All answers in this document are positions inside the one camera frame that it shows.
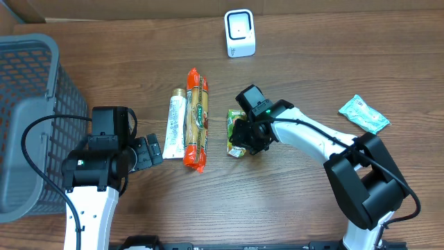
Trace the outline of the white tube with gold cap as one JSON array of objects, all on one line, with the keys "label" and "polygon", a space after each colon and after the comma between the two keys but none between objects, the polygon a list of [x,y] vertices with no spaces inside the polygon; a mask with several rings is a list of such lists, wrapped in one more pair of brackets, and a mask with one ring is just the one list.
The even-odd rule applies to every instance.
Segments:
[{"label": "white tube with gold cap", "polygon": [[183,158],[185,155],[186,90],[176,88],[169,102],[163,159]]}]

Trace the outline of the green snack bar wrapper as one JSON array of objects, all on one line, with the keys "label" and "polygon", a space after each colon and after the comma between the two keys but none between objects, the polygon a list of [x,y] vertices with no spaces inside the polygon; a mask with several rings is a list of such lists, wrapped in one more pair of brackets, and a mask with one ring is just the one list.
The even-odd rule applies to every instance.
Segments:
[{"label": "green snack bar wrapper", "polygon": [[233,146],[230,142],[230,137],[232,136],[232,132],[234,129],[234,123],[237,119],[246,120],[246,114],[242,110],[228,110],[228,118],[227,118],[227,130],[228,130],[228,141],[227,141],[227,154],[229,156],[233,156],[235,158],[239,158],[244,156],[246,153],[246,149],[243,147]]}]

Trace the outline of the orange biscuit roll pack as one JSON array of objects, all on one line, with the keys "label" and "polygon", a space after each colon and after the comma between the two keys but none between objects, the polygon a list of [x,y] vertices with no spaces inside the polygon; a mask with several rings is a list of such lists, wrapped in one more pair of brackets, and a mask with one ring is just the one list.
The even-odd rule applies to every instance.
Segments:
[{"label": "orange biscuit roll pack", "polygon": [[187,167],[203,173],[207,162],[209,93],[207,79],[197,72],[189,71],[187,77],[187,114],[185,131],[185,156]]}]

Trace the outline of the teal tissue packet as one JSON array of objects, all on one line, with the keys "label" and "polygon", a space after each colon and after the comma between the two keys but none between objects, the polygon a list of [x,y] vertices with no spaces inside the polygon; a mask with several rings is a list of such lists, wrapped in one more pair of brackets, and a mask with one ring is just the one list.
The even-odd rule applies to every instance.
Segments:
[{"label": "teal tissue packet", "polygon": [[390,124],[383,114],[370,107],[358,94],[341,107],[339,113],[366,132],[373,134],[379,133]]}]

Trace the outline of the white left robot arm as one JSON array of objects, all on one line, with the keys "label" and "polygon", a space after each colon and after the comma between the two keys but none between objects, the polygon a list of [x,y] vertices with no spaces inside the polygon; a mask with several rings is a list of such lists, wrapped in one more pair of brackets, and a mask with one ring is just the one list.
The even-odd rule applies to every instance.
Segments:
[{"label": "white left robot arm", "polygon": [[163,161],[157,137],[137,136],[137,118],[123,106],[95,107],[92,132],[62,163],[69,199],[65,249],[107,249],[128,176]]}]

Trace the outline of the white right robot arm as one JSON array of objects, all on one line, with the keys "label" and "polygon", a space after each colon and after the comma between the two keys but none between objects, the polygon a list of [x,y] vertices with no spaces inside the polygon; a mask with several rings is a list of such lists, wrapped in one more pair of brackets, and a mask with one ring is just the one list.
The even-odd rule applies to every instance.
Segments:
[{"label": "white right robot arm", "polygon": [[323,165],[336,202],[348,219],[337,241],[312,241],[308,249],[406,249],[404,242],[383,240],[389,224],[413,219],[421,205],[381,139],[328,128],[283,99],[273,103],[255,85],[236,97],[246,112],[234,123],[229,141],[251,155],[272,142],[288,144]]}]

